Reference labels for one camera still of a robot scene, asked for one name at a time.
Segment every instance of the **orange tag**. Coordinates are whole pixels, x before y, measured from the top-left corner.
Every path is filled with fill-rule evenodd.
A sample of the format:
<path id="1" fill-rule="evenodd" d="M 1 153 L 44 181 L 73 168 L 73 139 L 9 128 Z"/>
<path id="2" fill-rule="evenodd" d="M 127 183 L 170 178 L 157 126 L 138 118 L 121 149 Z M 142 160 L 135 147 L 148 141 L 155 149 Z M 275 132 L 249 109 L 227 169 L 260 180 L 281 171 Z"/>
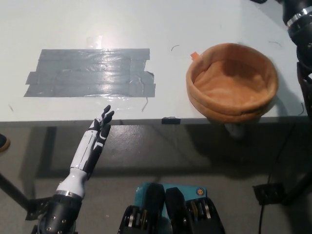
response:
<path id="1" fill-rule="evenodd" d="M 194 52 L 191 54 L 192 60 L 195 60 L 196 58 L 198 58 L 200 55 L 197 52 Z"/>

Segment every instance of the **metal ring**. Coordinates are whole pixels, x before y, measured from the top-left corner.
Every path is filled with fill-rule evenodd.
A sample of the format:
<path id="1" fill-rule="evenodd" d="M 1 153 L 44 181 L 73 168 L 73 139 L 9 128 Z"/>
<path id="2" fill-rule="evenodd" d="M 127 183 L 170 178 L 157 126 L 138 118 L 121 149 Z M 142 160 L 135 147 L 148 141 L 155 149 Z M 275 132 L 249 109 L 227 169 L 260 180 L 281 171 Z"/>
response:
<path id="1" fill-rule="evenodd" d="M 74 199 L 78 199 L 78 200 L 82 200 L 81 196 L 75 194 L 75 193 L 72 193 L 70 191 L 65 191 L 65 190 L 57 190 L 56 194 L 58 195 L 64 195 L 64 196 L 70 196 Z"/>
<path id="2" fill-rule="evenodd" d="M 299 13 L 295 14 L 288 22 L 287 27 L 292 26 L 298 19 L 312 12 L 312 6 L 302 9 Z"/>

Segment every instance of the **robotic hand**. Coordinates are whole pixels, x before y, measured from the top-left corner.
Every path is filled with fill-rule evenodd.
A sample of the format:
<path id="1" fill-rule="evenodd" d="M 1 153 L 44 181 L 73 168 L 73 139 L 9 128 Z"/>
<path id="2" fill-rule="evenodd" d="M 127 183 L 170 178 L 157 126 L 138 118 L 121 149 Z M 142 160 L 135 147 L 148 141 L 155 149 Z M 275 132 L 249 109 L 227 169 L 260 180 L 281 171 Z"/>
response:
<path id="1" fill-rule="evenodd" d="M 39 220 L 37 234 L 73 234 L 84 198 L 84 183 L 90 178 L 100 157 L 111 126 L 114 111 L 104 112 L 94 119 L 84 133 L 70 166 L 67 178 L 59 184 L 48 203 L 45 215 Z"/>
<path id="2" fill-rule="evenodd" d="M 251 0 L 265 3 L 267 0 Z M 297 46 L 297 76 L 306 110 L 312 119 L 312 0 L 276 0 L 283 5 L 283 21 Z"/>

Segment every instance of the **bowl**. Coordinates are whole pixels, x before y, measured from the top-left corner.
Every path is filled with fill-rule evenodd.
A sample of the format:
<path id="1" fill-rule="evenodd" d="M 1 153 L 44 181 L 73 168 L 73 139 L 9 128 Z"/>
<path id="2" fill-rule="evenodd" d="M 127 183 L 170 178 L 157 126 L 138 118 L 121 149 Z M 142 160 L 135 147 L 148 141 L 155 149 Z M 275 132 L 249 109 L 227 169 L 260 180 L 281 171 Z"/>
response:
<path id="1" fill-rule="evenodd" d="M 278 89 L 273 63 L 235 43 L 215 45 L 194 59 L 186 74 L 193 106 L 205 117 L 240 123 L 265 114 Z"/>

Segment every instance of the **shoe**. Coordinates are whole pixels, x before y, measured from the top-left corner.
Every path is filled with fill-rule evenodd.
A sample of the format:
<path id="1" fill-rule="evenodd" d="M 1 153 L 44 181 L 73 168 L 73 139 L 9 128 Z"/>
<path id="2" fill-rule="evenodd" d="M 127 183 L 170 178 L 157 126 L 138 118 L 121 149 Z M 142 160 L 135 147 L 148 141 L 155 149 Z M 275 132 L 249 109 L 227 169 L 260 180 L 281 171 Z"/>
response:
<path id="1" fill-rule="evenodd" d="M 6 136 L 0 134 L 0 152 L 6 151 L 11 144 L 11 141 Z"/>

